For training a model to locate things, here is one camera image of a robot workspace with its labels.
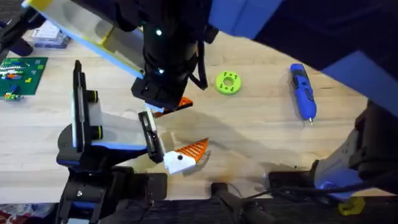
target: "blue electric screwdriver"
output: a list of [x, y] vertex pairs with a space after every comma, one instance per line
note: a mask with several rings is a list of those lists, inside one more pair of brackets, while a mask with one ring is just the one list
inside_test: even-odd
[[309, 120], [313, 126], [313, 119], [317, 114], [317, 105], [313, 98], [313, 92], [302, 64], [292, 64], [290, 71], [293, 75], [293, 84], [295, 87], [294, 93], [297, 100], [298, 110], [303, 120]]

